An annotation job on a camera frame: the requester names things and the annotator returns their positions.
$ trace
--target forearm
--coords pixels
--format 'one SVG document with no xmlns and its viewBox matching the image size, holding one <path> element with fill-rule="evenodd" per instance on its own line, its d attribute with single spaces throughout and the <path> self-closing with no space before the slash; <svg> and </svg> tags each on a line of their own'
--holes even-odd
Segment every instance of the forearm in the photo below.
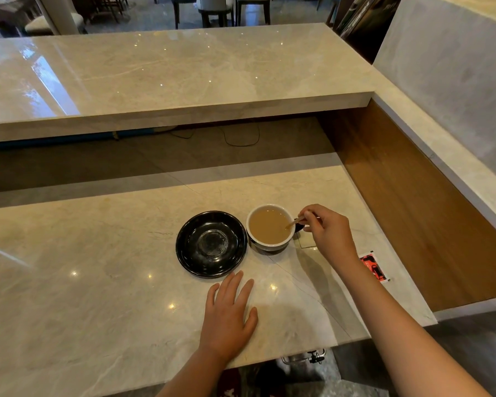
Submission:
<svg viewBox="0 0 496 397">
<path fill-rule="evenodd" d="M 209 397 L 226 364 L 214 352 L 199 348 L 157 397 Z"/>
<path fill-rule="evenodd" d="M 357 258 L 331 265 L 355 301 L 401 396 L 489 396 Z"/>
</svg>

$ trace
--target cup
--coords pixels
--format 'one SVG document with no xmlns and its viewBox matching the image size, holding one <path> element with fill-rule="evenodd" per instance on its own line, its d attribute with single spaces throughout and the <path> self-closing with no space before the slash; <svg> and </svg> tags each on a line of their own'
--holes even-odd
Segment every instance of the cup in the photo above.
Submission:
<svg viewBox="0 0 496 397">
<path fill-rule="evenodd" d="M 287 246 L 289 241 L 292 239 L 292 236 L 294 235 L 294 231 L 296 229 L 296 226 L 290 226 L 290 234 L 288 235 L 288 237 L 284 241 L 282 241 L 280 243 L 276 243 L 276 244 L 267 244 L 267 243 L 261 242 L 256 237 L 254 237 L 250 231 L 250 219 L 251 219 L 252 215 L 255 212 L 257 212 L 258 210 L 268 208 L 268 207 L 272 207 L 274 209 L 281 211 L 285 215 L 285 217 L 288 219 L 289 223 L 294 221 L 294 219 L 292 218 L 292 215 L 284 207 L 270 203 L 270 204 L 258 206 L 254 210 L 252 210 L 250 213 L 248 213 L 248 218 L 246 219 L 246 231 L 248 232 L 248 235 L 250 236 L 251 240 L 254 242 L 255 246 L 257 246 L 259 249 L 262 249 L 263 251 L 268 251 L 268 252 L 279 251 L 280 249 L 283 249 L 285 246 Z"/>
</svg>

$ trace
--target red packet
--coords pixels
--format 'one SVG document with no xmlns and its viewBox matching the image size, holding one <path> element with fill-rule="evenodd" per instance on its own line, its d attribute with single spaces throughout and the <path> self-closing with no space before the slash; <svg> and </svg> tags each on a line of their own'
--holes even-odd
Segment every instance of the red packet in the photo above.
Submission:
<svg viewBox="0 0 496 397">
<path fill-rule="evenodd" d="M 383 283 L 384 281 L 389 281 L 389 278 L 384 274 L 379 264 L 377 263 L 377 258 L 373 251 L 360 258 L 362 263 L 374 274 L 378 281 Z"/>
</svg>

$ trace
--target white cup rim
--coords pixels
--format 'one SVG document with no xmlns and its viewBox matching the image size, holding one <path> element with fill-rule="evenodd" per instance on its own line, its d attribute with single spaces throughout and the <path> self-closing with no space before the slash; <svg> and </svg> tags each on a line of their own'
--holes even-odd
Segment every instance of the white cup rim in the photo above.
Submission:
<svg viewBox="0 0 496 397">
<path fill-rule="evenodd" d="M 253 236 L 252 232 L 250 231 L 250 225 L 249 225 L 249 223 L 250 223 L 250 218 L 252 217 L 252 214 L 253 214 L 255 211 L 259 210 L 260 208 L 262 208 L 262 207 L 266 207 L 266 206 L 275 207 L 275 208 L 277 208 L 277 209 L 281 210 L 283 213 L 285 213 L 285 214 L 288 216 L 288 218 L 289 218 L 289 220 L 290 220 L 290 221 L 293 221 L 293 220 L 294 220 L 294 219 L 292 218 L 292 215 L 289 213 L 289 211 L 288 211 L 287 209 L 285 209 L 283 206 L 279 206 L 279 205 L 276 205 L 276 204 L 274 204 L 274 203 L 265 203 L 264 205 L 259 205 L 259 206 L 255 207 L 255 208 L 253 208 L 253 209 L 252 209 L 252 211 L 251 211 L 250 213 L 248 213 L 248 217 L 246 218 L 246 231 L 248 232 L 248 235 L 249 235 L 249 236 L 250 236 L 250 238 L 251 238 L 252 240 L 254 240 L 257 244 L 262 245 L 262 246 L 277 247 L 277 246 L 283 246 L 283 245 L 286 245 L 286 244 L 287 244 L 287 242 L 289 242 L 289 241 L 292 239 L 292 237 L 294 236 L 295 226 L 292 226 L 292 227 L 290 228 L 290 234 L 289 234 L 289 236 L 286 238 L 286 240 L 284 240 L 284 241 L 282 241 L 282 242 L 279 242 L 279 243 L 273 243 L 273 244 L 272 244 L 272 243 L 264 243 L 264 242 L 259 241 L 256 237 L 254 237 L 254 236 Z"/>
</svg>

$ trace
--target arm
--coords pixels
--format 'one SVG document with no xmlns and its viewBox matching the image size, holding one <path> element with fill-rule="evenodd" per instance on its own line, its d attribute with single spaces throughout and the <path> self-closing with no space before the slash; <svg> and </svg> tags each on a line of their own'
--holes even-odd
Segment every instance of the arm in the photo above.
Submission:
<svg viewBox="0 0 496 397">
<path fill-rule="evenodd" d="M 242 277 L 241 271 L 230 273 L 220 287 L 214 284 L 209 289 L 200 345 L 157 397 L 208 397 L 226 365 L 246 346 L 257 326 L 258 316 L 254 307 L 244 323 L 253 280 L 246 282 L 235 300 Z"/>
<path fill-rule="evenodd" d="M 348 288 L 401 396 L 490 397 L 358 259 L 346 217 L 320 205 L 302 214 L 304 230 Z"/>
</svg>

